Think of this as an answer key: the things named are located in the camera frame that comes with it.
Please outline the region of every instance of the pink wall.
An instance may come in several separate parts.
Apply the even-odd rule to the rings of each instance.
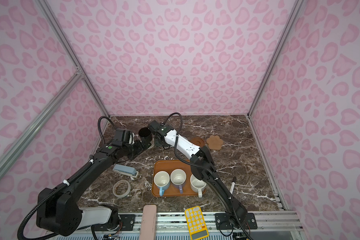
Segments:
[[[293,3],[49,1],[117,115],[247,113]]]
[[[360,1],[308,1],[254,125],[310,239],[360,239]]]
[[[0,240],[15,239],[19,224],[45,187],[70,177],[94,151],[101,112],[83,83],[78,83],[37,137],[0,181]],[[26,237],[42,230],[32,218]]]
[[[73,71],[32,0],[0,1],[0,157]]]

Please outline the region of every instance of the brown marble surface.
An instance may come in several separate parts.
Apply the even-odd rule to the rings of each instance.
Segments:
[[[116,127],[129,129],[137,134],[140,128],[146,127],[152,120],[163,122],[165,118],[164,116],[136,116],[112,117],[112,120]],[[177,129],[180,121],[177,116],[173,116],[169,123]],[[212,134],[220,136],[224,141],[222,148],[218,151],[211,150],[211,155],[222,181],[230,188],[233,177],[237,177],[233,194],[248,211],[278,210],[245,116],[183,116],[183,128],[180,134],[188,140],[196,136],[204,140]],[[114,130],[109,125],[104,133],[106,142],[113,135]],[[120,212],[141,212],[144,205],[156,204],[159,212],[182,212],[196,205],[201,206],[203,211],[224,210],[217,195],[209,186],[201,199],[194,196],[154,197],[151,193],[154,163],[163,159],[176,159],[173,147],[169,149],[154,147],[132,161],[120,163],[139,171],[139,176],[134,180],[113,172],[113,166],[110,167],[85,191],[78,202],[79,207],[111,204],[116,205]],[[121,179],[129,181],[131,192],[128,196],[118,199],[113,195],[112,188]]]

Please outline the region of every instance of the yellow calculator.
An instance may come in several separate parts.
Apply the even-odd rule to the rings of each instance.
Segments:
[[[191,240],[199,240],[209,236],[204,216],[199,206],[186,209],[185,217],[187,218],[188,231]]]

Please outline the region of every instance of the white mug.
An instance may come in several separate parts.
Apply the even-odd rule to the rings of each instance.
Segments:
[[[159,189],[159,194],[162,196],[164,191],[169,188],[170,180],[169,174],[166,171],[159,171],[154,176],[154,183]]]
[[[187,179],[187,174],[184,170],[175,169],[171,173],[171,182],[173,185],[180,190],[180,193],[183,194],[183,187],[185,186],[185,180]]]
[[[202,180],[198,180],[193,174],[191,175],[191,189],[194,192],[197,192],[199,195],[199,198],[203,197],[203,190],[206,187],[206,183]]]

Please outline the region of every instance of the roll of tape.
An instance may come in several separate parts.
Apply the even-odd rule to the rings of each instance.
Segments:
[[[128,188],[127,188],[127,191],[121,195],[117,195],[116,194],[116,189],[117,187],[122,184],[122,183],[126,183]],[[115,185],[113,186],[113,189],[112,189],[112,192],[113,192],[113,195],[115,195],[116,197],[118,198],[122,198],[122,197],[125,197],[129,194],[129,192],[131,191],[131,185],[129,184],[129,182],[127,180],[120,180],[118,182],[115,183]]]

